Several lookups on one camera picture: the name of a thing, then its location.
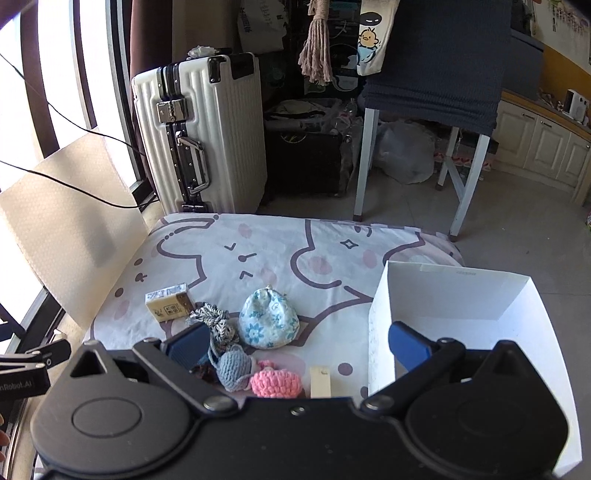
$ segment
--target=countertop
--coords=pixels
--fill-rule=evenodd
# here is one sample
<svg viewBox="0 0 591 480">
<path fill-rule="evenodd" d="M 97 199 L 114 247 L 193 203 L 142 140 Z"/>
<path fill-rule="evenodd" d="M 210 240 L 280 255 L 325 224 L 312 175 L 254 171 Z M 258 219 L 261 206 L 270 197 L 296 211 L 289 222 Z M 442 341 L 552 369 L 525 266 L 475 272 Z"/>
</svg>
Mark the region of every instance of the countertop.
<svg viewBox="0 0 591 480">
<path fill-rule="evenodd" d="M 531 112 L 535 112 L 538 115 L 544 116 L 548 120 L 556 122 L 557 124 L 577 134 L 586 141 L 591 142 L 591 128 L 584 127 L 564 113 L 554 110 L 550 105 L 544 103 L 542 100 L 533 101 L 529 98 L 519 95 L 518 93 L 510 92 L 508 90 L 503 90 L 501 99 L 528 109 Z"/>
</svg>

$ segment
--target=bed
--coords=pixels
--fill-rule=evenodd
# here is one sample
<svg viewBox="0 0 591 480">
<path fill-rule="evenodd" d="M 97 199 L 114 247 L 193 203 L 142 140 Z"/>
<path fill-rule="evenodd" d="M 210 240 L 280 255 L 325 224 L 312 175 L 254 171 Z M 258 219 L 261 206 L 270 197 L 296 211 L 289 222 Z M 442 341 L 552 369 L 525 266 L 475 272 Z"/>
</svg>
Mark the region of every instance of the bed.
<svg viewBox="0 0 591 480">
<path fill-rule="evenodd" d="M 158 323 L 146 293 L 187 283 L 194 302 L 208 301 L 231 318 L 246 298 L 272 286 L 287 295 L 300 318 L 296 339 L 255 351 L 303 377 L 330 369 L 333 396 L 366 397 L 368 312 L 388 260 L 462 265 L 440 233 L 389 225 L 361 225 L 256 215 L 175 213 L 162 218 L 125 268 L 86 339 L 127 349 L 146 337 L 169 338 L 184 319 Z"/>
</svg>

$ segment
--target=cabinet door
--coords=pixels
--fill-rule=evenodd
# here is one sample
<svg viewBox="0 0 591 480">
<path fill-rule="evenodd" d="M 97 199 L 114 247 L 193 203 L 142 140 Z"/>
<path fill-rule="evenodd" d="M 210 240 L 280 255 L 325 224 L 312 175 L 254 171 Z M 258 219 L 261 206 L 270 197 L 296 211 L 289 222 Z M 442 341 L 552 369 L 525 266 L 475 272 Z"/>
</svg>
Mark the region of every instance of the cabinet door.
<svg viewBox="0 0 591 480">
<path fill-rule="evenodd" d="M 492 138 L 499 142 L 496 159 L 522 167 L 530 148 L 536 122 L 535 113 L 501 101 Z"/>
<path fill-rule="evenodd" d="M 569 143 L 566 145 L 566 153 L 556 179 L 571 185 L 571 187 L 576 187 L 579 178 L 587 170 L 589 150 L 591 150 L 590 142 L 571 132 Z"/>
<path fill-rule="evenodd" d="M 525 168 L 555 179 L 564 158 L 570 132 L 547 118 L 537 117 Z"/>
</svg>

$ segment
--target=knitted item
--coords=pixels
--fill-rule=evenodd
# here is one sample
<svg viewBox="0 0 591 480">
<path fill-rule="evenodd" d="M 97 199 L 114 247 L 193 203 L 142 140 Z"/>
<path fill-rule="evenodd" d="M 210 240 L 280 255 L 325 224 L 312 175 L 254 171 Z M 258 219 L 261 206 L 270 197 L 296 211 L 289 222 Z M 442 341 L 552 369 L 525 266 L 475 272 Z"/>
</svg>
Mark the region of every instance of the knitted item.
<svg viewBox="0 0 591 480">
<path fill-rule="evenodd" d="M 250 386 L 257 397 L 296 398 L 301 392 L 301 377 L 287 370 L 274 370 L 271 361 L 258 362 L 263 370 L 251 377 Z"/>
<path fill-rule="evenodd" d="M 248 356 L 240 345 L 232 345 L 219 359 L 212 355 L 209 361 L 215 367 L 220 383 L 228 392 L 247 390 L 251 375 L 256 371 L 256 361 Z"/>
<path fill-rule="evenodd" d="M 330 0 L 310 0 L 308 15 L 314 15 L 308 30 L 308 39 L 300 53 L 298 64 L 303 75 L 312 83 L 326 85 L 332 80 L 330 68 L 329 17 Z"/>
<path fill-rule="evenodd" d="M 193 325 L 197 322 L 207 325 L 216 349 L 225 351 L 229 346 L 238 343 L 238 334 L 229 323 L 228 312 L 218 309 L 216 305 L 204 302 L 201 307 L 191 312 L 187 324 Z"/>
</svg>

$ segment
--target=floral pouch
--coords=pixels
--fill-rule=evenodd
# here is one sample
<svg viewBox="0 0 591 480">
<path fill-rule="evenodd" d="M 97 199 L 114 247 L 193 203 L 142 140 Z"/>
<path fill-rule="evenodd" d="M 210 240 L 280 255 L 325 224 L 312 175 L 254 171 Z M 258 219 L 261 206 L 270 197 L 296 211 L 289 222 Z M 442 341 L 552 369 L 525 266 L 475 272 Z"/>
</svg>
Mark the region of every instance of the floral pouch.
<svg viewBox="0 0 591 480">
<path fill-rule="evenodd" d="M 240 340 L 262 350 L 287 345 L 299 329 L 296 310 L 271 287 L 261 288 L 248 297 L 238 319 Z"/>
</svg>

